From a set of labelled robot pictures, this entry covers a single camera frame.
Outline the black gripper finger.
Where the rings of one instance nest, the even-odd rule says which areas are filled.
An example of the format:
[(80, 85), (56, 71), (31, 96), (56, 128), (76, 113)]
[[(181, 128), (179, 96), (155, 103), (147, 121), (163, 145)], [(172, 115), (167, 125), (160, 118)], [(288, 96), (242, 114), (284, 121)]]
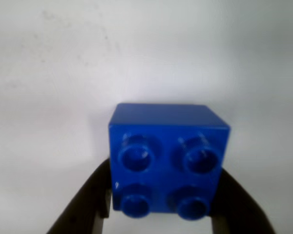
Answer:
[(87, 179), (49, 229), (49, 234), (101, 234), (111, 204), (110, 160)]
[(222, 170), (209, 217), (214, 234), (274, 233), (261, 207), (225, 169)]

